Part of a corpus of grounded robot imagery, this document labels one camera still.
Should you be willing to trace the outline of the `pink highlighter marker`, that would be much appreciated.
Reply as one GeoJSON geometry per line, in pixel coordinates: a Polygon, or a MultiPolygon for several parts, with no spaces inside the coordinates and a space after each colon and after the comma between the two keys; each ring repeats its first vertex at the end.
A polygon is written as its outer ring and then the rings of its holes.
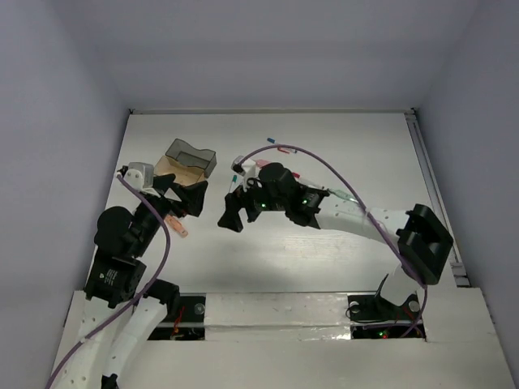
{"type": "Polygon", "coordinates": [[[270,161],[268,161],[268,160],[255,160],[255,164],[258,167],[263,168],[265,165],[270,164],[270,161]]]}

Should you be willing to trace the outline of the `orange highlighter marker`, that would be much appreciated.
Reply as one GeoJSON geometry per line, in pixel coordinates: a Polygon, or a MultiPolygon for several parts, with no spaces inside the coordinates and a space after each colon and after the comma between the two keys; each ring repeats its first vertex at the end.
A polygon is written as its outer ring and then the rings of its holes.
{"type": "Polygon", "coordinates": [[[167,215],[165,217],[165,223],[169,228],[174,231],[179,237],[185,238],[188,236],[188,232],[183,226],[182,222],[175,216],[167,215]]]}

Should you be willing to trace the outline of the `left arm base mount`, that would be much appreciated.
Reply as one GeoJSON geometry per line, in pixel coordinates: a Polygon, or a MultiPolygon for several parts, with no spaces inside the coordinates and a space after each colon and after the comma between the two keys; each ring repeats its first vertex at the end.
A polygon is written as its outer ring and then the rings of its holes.
{"type": "Polygon", "coordinates": [[[168,314],[152,331],[148,340],[204,340],[205,305],[205,294],[183,294],[177,311],[168,314]]]}

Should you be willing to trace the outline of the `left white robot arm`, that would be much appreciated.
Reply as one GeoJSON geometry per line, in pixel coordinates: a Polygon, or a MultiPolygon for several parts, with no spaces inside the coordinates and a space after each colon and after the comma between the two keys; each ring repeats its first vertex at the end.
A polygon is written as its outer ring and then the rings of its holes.
{"type": "Polygon", "coordinates": [[[199,216],[208,182],[184,186],[174,174],[157,176],[144,167],[129,164],[115,174],[139,206],[133,212],[110,207],[99,216],[75,345],[54,367],[48,388],[118,388],[157,325],[180,310],[179,287],[159,277],[168,258],[146,284],[141,258],[158,230],[170,251],[167,218],[199,216]]]}

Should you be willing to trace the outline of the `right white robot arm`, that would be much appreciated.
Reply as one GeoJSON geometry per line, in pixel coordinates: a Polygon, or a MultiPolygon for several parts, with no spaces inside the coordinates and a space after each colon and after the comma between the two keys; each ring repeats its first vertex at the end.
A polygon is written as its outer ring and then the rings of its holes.
{"type": "Polygon", "coordinates": [[[240,212],[250,223],[263,212],[283,212],[302,227],[385,243],[398,255],[396,269],[373,294],[350,297],[347,314],[357,323],[416,319],[418,289],[439,283],[453,247],[451,234],[428,206],[417,203],[409,211],[364,207],[352,194],[319,186],[277,162],[259,166],[248,160],[238,174],[242,182],[225,196],[219,227],[239,233],[240,212]]]}

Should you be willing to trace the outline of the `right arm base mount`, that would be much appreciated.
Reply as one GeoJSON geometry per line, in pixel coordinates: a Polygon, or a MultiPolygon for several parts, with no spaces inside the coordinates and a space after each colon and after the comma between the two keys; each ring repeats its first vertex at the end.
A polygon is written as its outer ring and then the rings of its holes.
{"type": "Polygon", "coordinates": [[[345,316],[350,320],[354,340],[426,339],[418,313],[421,306],[416,293],[401,306],[384,301],[375,294],[348,296],[345,316]]]}

